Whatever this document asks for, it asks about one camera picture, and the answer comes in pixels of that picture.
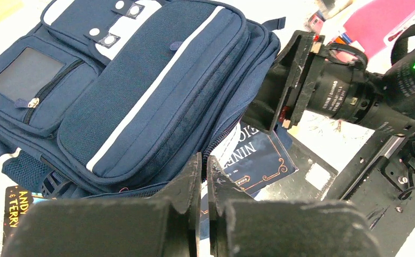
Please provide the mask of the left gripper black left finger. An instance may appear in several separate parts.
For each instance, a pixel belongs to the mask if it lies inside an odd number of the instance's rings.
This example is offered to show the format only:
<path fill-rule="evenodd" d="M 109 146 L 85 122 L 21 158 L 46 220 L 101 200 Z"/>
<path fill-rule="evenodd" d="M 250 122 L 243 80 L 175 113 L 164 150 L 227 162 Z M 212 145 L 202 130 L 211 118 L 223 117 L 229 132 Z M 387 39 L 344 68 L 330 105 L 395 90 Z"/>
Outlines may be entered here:
<path fill-rule="evenodd" d="M 149 198 L 39 203 L 2 256 L 198 256 L 201 173 L 195 154 Z"/>

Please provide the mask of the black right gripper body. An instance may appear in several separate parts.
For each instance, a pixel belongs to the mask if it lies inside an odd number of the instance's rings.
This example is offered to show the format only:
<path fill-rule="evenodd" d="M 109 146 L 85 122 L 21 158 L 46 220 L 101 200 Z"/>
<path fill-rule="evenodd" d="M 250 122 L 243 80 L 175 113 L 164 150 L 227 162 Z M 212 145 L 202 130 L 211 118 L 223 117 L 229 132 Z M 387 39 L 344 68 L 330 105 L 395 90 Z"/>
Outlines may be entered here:
<path fill-rule="evenodd" d="M 273 125 L 289 129 L 308 110 L 361 124 L 367 115 L 367 56 L 296 30 L 273 63 Z"/>

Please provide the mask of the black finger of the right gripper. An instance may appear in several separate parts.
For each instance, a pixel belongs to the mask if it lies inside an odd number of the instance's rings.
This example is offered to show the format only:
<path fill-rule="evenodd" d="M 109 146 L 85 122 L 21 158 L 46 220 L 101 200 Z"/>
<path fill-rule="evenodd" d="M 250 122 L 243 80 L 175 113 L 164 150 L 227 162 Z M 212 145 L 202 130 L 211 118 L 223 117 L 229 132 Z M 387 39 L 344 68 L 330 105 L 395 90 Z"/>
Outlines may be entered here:
<path fill-rule="evenodd" d="M 285 86 L 289 68 L 275 64 L 267 72 L 252 102 L 248 105 L 242 122 L 269 134 L 275 127 L 285 99 Z"/>

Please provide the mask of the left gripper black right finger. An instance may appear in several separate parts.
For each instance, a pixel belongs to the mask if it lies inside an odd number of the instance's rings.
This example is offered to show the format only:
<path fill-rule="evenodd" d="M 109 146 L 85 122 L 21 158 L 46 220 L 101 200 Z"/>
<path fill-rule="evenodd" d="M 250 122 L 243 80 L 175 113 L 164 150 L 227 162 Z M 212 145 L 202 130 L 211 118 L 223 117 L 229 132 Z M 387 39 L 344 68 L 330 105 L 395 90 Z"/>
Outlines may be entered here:
<path fill-rule="evenodd" d="M 257 201 L 206 164 L 214 256 L 380 256 L 366 218 L 345 201 Z"/>

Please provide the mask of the dark blue hardcover book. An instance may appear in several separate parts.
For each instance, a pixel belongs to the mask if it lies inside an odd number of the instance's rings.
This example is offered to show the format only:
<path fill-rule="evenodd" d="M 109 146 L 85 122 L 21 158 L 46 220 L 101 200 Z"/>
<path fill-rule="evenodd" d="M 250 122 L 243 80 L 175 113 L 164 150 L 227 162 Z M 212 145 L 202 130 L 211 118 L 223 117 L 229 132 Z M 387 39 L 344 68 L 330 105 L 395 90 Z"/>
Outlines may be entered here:
<path fill-rule="evenodd" d="M 227 177 L 255 197 L 262 188 L 298 171 L 288 153 L 292 144 L 287 130 L 266 134 L 239 122 L 211 155 Z"/>

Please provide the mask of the black notebook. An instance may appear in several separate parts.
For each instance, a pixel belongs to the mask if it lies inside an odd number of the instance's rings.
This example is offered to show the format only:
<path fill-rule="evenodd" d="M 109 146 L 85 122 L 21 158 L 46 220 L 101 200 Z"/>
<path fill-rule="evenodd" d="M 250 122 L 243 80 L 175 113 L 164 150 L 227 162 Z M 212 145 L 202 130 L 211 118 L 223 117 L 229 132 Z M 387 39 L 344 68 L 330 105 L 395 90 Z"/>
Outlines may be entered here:
<path fill-rule="evenodd" d="M 255 196 L 262 200 L 323 200 L 339 171 L 294 136 L 288 150 L 298 171 L 262 188 Z"/>

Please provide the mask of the navy blue student backpack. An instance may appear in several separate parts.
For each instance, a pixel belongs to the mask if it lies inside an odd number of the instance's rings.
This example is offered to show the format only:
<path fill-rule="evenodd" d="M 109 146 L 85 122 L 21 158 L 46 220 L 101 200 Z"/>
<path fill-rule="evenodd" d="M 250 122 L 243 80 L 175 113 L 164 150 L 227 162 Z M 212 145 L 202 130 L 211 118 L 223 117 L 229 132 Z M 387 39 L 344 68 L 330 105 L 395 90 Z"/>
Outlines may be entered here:
<path fill-rule="evenodd" d="M 285 23 L 214 1 L 52 1 L 0 55 L 0 171 L 51 198 L 161 189 L 231 135 Z"/>

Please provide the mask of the colourful treehouse storey book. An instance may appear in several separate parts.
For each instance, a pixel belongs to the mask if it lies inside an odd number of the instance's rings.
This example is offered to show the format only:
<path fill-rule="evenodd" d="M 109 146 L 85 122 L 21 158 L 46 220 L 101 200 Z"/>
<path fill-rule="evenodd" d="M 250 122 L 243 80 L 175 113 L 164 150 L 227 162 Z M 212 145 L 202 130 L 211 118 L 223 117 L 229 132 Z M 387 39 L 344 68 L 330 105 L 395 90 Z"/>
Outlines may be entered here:
<path fill-rule="evenodd" d="M 20 220 L 27 214 L 30 207 L 46 200 L 41 193 L 28 191 L 18 185 L 9 186 L 5 189 L 3 246 L 14 235 Z"/>

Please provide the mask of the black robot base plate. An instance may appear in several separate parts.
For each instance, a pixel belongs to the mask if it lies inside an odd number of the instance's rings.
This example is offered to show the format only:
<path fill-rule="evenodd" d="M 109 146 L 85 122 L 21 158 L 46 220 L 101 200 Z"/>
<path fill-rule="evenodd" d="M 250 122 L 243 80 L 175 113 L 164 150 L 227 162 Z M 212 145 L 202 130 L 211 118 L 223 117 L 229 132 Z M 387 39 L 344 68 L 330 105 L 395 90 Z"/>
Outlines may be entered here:
<path fill-rule="evenodd" d="M 396 256 L 415 228 L 415 159 L 406 153 L 403 138 L 378 133 L 365 142 L 334 179 L 329 200 L 346 200 L 367 217 L 383 256 Z"/>

